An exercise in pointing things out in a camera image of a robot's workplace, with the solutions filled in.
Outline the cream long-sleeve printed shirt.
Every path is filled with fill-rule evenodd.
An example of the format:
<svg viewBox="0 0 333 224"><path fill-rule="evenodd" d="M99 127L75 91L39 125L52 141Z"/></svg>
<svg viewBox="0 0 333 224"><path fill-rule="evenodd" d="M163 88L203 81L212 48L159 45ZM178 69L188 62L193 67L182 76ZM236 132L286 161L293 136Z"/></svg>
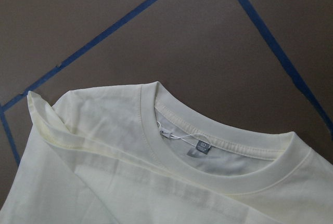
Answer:
<svg viewBox="0 0 333 224"><path fill-rule="evenodd" d="M332 165L294 132L218 123L159 82L27 103L1 223L332 223Z"/></svg>

